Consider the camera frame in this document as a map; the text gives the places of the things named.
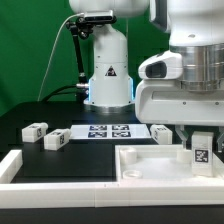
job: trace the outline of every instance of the triangle warning sticker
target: triangle warning sticker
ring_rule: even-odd
[[[108,69],[106,76],[117,76],[117,74],[114,71],[114,68],[112,66],[110,66],[110,68]]]

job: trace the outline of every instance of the black tabletop surface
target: black tabletop surface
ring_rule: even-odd
[[[70,141],[58,153],[44,153],[42,140],[35,144],[24,144],[21,140],[21,129],[34,122],[48,123],[49,131],[57,128],[70,128],[72,124],[139,123],[134,112],[108,116],[87,112],[81,105],[73,102],[19,104],[0,118],[1,158],[13,148],[23,149],[25,166],[19,171],[14,182],[100,181],[102,178],[106,181],[113,181],[116,178],[114,170],[114,147],[116,144],[155,143],[153,140],[147,139],[88,142],[80,140]],[[57,154],[63,159],[60,161],[61,166],[58,166],[60,169],[55,172],[49,167],[55,167],[55,163],[58,162]],[[35,162],[30,163],[32,157],[35,158]],[[0,209],[1,224],[216,224],[222,223],[223,220],[224,205]]]

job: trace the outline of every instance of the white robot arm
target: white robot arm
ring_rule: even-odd
[[[117,17],[133,17],[144,13],[149,0],[69,0],[74,12],[113,10]]]
[[[139,67],[143,81],[136,91],[138,119],[144,123],[224,126],[224,1],[150,3],[151,21],[157,26],[170,25],[170,50]]]
[[[116,17],[142,14],[149,0],[69,0],[76,13],[102,14],[112,10]],[[128,75],[127,39],[110,24],[95,26],[94,74],[89,80],[87,108],[100,112],[129,110],[134,103],[132,79]]]

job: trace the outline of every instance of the green wall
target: green wall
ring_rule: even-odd
[[[0,0],[0,115],[21,102],[36,101],[59,27],[72,11],[68,0]],[[126,32],[126,20],[115,28]],[[137,84],[138,66],[168,48],[168,35],[148,22],[148,13],[128,21],[129,74]],[[81,41],[85,71],[93,72],[92,37]],[[64,29],[44,85],[43,96],[76,83],[74,46]],[[74,100],[74,96],[54,100]]]

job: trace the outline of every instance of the white cube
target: white cube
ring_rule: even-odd
[[[69,142],[70,129],[56,129],[44,136],[44,149],[58,150]]]
[[[159,145],[171,145],[173,132],[164,125],[152,125],[150,128],[152,138]]]
[[[199,176],[213,176],[212,132],[194,132],[192,135],[192,173]]]
[[[46,123],[33,123],[22,129],[23,142],[36,142],[46,135],[48,125]]]

